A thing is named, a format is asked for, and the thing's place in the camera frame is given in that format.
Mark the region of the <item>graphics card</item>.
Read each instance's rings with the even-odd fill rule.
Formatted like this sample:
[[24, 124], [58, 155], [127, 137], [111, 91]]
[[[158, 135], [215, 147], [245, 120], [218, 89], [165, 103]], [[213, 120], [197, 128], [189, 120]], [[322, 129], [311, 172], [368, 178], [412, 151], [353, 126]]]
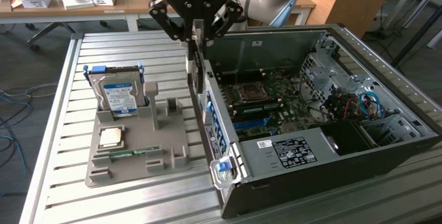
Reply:
[[190, 75], [190, 87], [195, 94], [203, 92], [205, 85], [205, 21], [203, 19], [195, 19], [191, 26], [191, 38], [187, 47], [187, 65], [189, 65], [189, 75]]

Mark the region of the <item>wooden desk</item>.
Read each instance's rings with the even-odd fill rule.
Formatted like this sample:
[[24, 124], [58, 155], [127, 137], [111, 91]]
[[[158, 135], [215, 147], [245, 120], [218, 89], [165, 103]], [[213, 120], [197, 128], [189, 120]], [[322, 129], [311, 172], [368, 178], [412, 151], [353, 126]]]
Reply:
[[[124, 20], [130, 32], [138, 32], [138, 20], [150, 19], [149, 3], [151, 0], [116, 0], [114, 6], [95, 6], [66, 10], [63, 2], [52, 0], [48, 8], [11, 8], [12, 0], [0, 1], [0, 24], [51, 23]], [[293, 14], [298, 14], [295, 25], [305, 25], [311, 10], [313, 0], [298, 0]]]

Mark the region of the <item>white open box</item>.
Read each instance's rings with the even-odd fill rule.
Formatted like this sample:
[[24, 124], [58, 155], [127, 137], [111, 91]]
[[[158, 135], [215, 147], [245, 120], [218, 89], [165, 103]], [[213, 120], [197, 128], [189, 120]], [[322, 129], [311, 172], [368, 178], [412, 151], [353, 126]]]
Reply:
[[63, 1], [63, 5], [64, 5], [64, 9], [66, 10], [71, 10], [71, 9], [79, 9], [79, 8], [87, 8], [87, 7], [94, 7], [94, 1], [88, 0], [84, 3], [76, 3], [71, 0], [62, 0]]

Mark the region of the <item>CPU socket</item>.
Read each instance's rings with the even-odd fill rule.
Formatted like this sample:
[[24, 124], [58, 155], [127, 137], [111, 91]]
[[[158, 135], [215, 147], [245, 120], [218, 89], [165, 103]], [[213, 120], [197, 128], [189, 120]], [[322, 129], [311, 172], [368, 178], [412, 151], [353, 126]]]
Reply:
[[239, 101], [249, 103], [269, 99], [265, 86], [261, 82], [243, 83], [235, 86]]

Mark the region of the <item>hard disk with blue rails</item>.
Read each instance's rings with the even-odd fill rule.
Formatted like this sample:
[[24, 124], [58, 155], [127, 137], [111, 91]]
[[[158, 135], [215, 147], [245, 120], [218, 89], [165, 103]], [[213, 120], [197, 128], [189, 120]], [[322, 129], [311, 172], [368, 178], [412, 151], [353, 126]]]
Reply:
[[142, 64], [124, 67], [86, 65], [83, 75], [92, 87], [99, 110], [111, 111], [115, 117], [126, 117], [147, 105]]

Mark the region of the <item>installed green RAM stick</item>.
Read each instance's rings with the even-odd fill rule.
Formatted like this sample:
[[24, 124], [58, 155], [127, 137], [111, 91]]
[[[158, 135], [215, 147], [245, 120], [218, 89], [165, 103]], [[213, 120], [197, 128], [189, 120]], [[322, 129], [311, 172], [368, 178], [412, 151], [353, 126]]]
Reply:
[[233, 107], [233, 115], [239, 116], [262, 111], [270, 111], [278, 109], [279, 107], [281, 107], [281, 103], [278, 101], [245, 103]]

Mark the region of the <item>green motherboard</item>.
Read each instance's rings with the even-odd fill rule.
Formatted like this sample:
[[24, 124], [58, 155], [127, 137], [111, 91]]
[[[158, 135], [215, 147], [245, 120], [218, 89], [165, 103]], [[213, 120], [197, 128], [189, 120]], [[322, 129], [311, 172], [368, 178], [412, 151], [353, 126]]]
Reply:
[[[233, 125], [237, 122], [257, 120], [270, 117], [267, 126], [245, 129], [234, 129], [241, 141], [247, 141], [279, 134], [307, 129], [317, 121], [309, 112], [306, 103], [299, 95], [299, 68], [297, 66], [259, 69], [241, 72], [218, 72], [217, 82], [230, 114]], [[239, 101], [235, 86], [243, 83], [261, 82], [269, 94], [269, 99], [257, 102], [279, 102], [281, 107], [275, 110], [250, 113], [239, 116], [233, 115], [233, 107], [245, 104]]]

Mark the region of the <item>blue card retainer strip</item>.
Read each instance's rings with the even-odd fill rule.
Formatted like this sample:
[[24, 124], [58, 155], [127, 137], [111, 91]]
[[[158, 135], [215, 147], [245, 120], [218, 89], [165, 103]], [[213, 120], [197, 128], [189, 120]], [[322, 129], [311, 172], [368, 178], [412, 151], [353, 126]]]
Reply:
[[222, 158], [227, 153], [227, 141], [222, 130], [222, 124], [219, 122], [219, 114], [215, 109], [215, 103], [211, 99], [211, 94], [206, 91], [206, 132], [209, 135], [209, 141], [213, 149], [214, 158]]

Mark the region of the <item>expansion slot with blue latch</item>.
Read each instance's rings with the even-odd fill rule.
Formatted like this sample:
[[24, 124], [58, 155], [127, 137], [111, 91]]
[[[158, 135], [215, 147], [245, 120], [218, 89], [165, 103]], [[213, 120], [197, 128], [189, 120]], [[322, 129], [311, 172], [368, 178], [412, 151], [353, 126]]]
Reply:
[[267, 118], [259, 118], [257, 120], [243, 121], [234, 123], [235, 129], [245, 129], [245, 128], [253, 128], [253, 127], [263, 127], [269, 125], [270, 117]]

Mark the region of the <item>grey parts rack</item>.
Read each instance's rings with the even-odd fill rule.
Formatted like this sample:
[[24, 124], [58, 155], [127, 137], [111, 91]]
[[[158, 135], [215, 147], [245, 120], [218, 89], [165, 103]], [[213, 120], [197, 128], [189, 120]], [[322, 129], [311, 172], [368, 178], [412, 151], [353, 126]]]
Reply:
[[[177, 98], [157, 102], [158, 83], [145, 83], [149, 105], [138, 108], [134, 115], [115, 117], [111, 111], [96, 111], [92, 141], [86, 175], [90, 188], [108, 186], [133, 180], [190, 170], [190, 148], [186, 134], [182, 104]], [[118, 146], [99, 146], [100, 132], [107, 128], [122, 129]], [[94, 155], [123, 150], [161, 146], [159, 152], [111, 159]]]

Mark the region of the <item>CPU chip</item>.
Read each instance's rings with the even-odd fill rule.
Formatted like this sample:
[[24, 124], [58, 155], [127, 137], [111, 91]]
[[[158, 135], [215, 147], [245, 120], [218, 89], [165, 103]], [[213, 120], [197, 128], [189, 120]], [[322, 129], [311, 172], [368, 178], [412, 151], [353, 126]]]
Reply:
[[122, 142], [122, 129], [120, 128], [107, 128], [100, 132], [99, 146], [114, 147]]

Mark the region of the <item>grey power supply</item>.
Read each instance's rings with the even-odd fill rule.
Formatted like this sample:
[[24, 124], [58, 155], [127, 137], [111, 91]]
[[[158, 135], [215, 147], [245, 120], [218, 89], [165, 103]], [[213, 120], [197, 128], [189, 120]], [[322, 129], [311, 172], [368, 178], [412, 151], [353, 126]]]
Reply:
[[249, 140], [239, 146], [253, 181], [323, 165], [339, 158], [321, 128]]

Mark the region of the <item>blue case release latch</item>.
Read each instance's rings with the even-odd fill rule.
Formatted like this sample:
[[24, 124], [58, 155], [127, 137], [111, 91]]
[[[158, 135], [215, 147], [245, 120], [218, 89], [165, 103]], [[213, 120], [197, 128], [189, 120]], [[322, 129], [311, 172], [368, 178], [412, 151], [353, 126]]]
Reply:
[[218, 173], [230, 172], [233, 169], [231, 162], [229, 160], [215, 163], [215, 170]]

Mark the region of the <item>metal disk bay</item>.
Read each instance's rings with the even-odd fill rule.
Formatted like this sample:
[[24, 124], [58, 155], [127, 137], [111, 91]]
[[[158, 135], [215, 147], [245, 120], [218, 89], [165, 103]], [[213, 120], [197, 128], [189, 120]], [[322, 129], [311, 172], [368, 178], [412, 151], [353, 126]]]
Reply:
[[400, 114], [374, 121], [360, 121], [358, 124], [370, 136], [370, 142], [376, 147], [428, 138], [433, 135], [433, 132], [420, 122], [406, 120]]

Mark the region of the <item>black open PC case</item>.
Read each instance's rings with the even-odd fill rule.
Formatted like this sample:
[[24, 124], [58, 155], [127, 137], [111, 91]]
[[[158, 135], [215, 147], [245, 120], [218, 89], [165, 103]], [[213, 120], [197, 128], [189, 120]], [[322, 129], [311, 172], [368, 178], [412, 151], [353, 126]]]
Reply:
[[[384, 179], [406, 160], [442, 142], [442, 108], [342, 25], [234, 31], [206, 47], [203, 56], [205, 88], [201, 94], [193, 92], [193, 100], [223, 219]], [[234, 130], [217, 73], [291, 66], [299, 68], [301, 99], [311, 115], [323, 118], [307, 129], [321, 128], [339, 158], [253, 181], [241, 156], [239, 144], [245, 141]], [[206, 91], [229, 146], [219, 159], [214, 158], [206, 132]], [[433, 135], [376, 147], [358, 122], [393, 114], [420, 122]], [[215, 163], [226, 160], [233, 169], [218, 173]]]

